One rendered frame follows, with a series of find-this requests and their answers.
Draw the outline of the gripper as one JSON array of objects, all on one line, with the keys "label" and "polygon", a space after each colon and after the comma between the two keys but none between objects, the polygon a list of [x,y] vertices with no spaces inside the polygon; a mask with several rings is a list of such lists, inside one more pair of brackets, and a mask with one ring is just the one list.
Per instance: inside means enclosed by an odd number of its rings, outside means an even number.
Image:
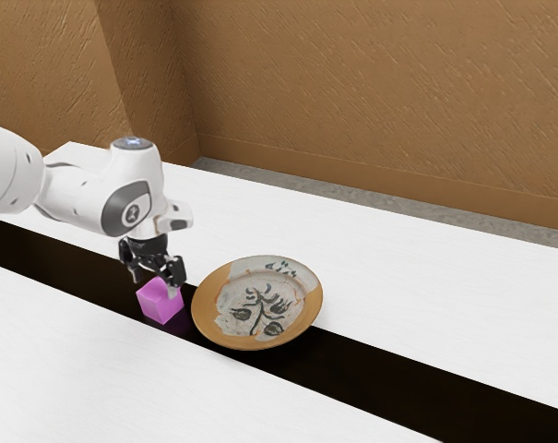
[{"label": "gripper", "polygon": [[168,299],[172,300],[186,282],[186,270],[183,258],[170,256],[167,247],[166,233],[147,240],[125,236],[118,242],[119,259],[131,273],[133,282],[141,282],[142,269],[160,272],[167,286]]}]

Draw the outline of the brown plate with floral print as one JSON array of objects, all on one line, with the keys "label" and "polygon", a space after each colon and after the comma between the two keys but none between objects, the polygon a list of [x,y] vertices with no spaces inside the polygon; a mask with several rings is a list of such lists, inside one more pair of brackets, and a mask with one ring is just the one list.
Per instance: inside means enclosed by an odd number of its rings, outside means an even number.
[{"label": "brown plate with floral print", "polygon": [[299,337],[318,316],[323,288],[295,259],[242,257],[212,271],[196,288],[192,319],[220,346],[265,350]]}]

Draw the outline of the pink cube block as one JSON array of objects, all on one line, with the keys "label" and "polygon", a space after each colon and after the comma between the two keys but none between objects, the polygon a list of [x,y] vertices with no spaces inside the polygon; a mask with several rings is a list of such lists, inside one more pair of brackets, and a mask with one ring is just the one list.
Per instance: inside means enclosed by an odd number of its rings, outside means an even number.
[{"label": "pink cube block", "polygon": [[160,277],[154,277],[136,291],[142,313],[161,325],[184,308],[180,288],[170,288]]}]

